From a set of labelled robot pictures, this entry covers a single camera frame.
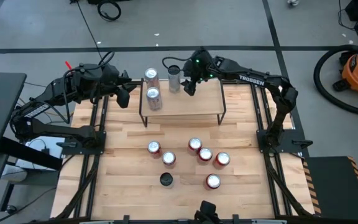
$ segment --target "red soda can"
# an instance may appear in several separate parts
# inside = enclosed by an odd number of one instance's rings
[[[197,161],[201,165],[206,165],[212,159],[212,150],[208,148],[202,148],[198,153]]]
[[[161,146],[158,141],[150,141],[149,145],[147,146],[147,150],[151,153],[154,159],[161,157]]]
[[[216,174],[210,174],[205,179],[207,190],[217,189],[221,185],[221,178]]]
[[[202,147],[203,143],[199,138],[192,138],[189,141],[188,151],[192,156],[195,156]]]
[[[173,152],[164,152],[162,154],[162,162],[165,164],[165,168],[172,169],[175,166],[176,156]]]
[[[226,152],[220,152],[216,155],[216,158],[213,162],[213,165],[217,169],[223,169],[225,166],[229,165],[230,156]]]

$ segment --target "wooden shelf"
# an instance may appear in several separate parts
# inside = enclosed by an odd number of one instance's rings
[[[183,86],[179,93],[171,93],[168,80],[160,80],[162,108],[157,111],[152,111],[149,108],[146,98],[147,84],[142,82],[142,85],[140,115],[144,117],[223,114],[225,111],[223,87],[219,80],[210,80],[197,85],[194,96],[189,96],[184,92]]]

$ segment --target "soda can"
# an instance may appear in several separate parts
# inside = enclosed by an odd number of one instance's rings
[[[212,159],[212,150],[208,148],[202,148],[198,153],[197,161],[201,165],[206,165]]]
[[[205,184],[208,190],[217,189],[221,185],[221,178],[216,174],[210,174],[206,177]]]
[[[164,152],[162,154],[162,162],[165,164],[167,169],[172,169],[175,166],[176,156],[173,152]]]
[[[171,93],[178,93],[180,91],[180,68],[177,65],[169,66],[168,82]]]
[[[220,152],[216,155],[213,165],[217,169],[223,169],[230,163],[230,156],[226,152]]]
[[[189,141],[188,151],[192,156],[195,156],[202,147],[203,143],[199,138],[192,138]]]
[[[158,141],[150,141],[147,150],[154,159],[161,157],[161,145]]]
[[[144,80],[146,81],[147,88],[156,87],[160,89],[160,79],[158,72],[154,68],[149,68],[144,72]]]
[[[156,111],[162,108],[160,90],[156,87],[151,87],[146,91],[147,102],[149,103],[150,110]]]

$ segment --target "silver can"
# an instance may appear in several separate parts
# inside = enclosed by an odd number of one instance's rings
[[[156,111],[162,108],[161,94],[158,88],[151,87],[147,89],[146,98],[149,103],[150,110]]]
[[[147,88],[156,87],[160,89],[160,79],[158,78],[158,72],[154,68],[149,68],[144,72],[144,79],[147,84]]]
[[[168,68],[168,82],[171,93],[180,91],[180,68],[177,65],[171,65]]]
[[[175,161],[177,160],[175,154],[173,152],[164,152],[162,154],[162,162],[165,165],[165,168],[172,169],[175,166]]]
[[[213,161],[215,169],[223,169],[230,163],[230,156],[226,152],[220,152]]]
[[[188,151],[191,155],[195,156],[198,154],[198,151],[203,147],[203,143],[199,138],[192,138],[188,144]]]
[[[155,159],[161,156],[161,146],[158,141],[150,141],[147,150]]]
[[[209,189],[217,189],[221,185],[221,178],[216,174],[210,174],[205,182]]]

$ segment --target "black hose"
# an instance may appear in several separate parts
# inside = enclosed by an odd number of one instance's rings
[[[342,51],[350,51],[354,52],[355,54],[358,54],[358,46],[355,45],[342,45],[339,47],[336,47],[335,49],[330,50],[329,52],[325,53],[320,60],[318,60],[316,67],[314,68],[314,74],[313,74],[313,80],[314,84],[316,85],[317,90],[322,94],[324,98],[326,98],[328,101],[330,101],[332,104],[348,111],[351,113],[358,114],[358,108],[352,105],[348,105],[347,103],[342,102],[341,100],[333,97],[324,87],[323,84],[321,84],[320,80],[320,71],[321,67],[324,65],[324,63],[327,61],[328,58],[333,56],[334,54]]]
[[[118,15],[116,17],[110,17],[106,12],[103,12],[101,10],[101,7],[103,4],[112,4],[114,7],[116,7],[118,9]],[[109,21],[109,22],[112,22],[112,21],[115,21],[117,20],[118,18],[120,18],[121,16],[121,8],[119,7],[119,5],[113,1],[113,0],[102,0],[101,2],[99,2],[98,4],[98,13],[100,15],[100,17],[102,17],[102,19],[104,19],[105,21]]]

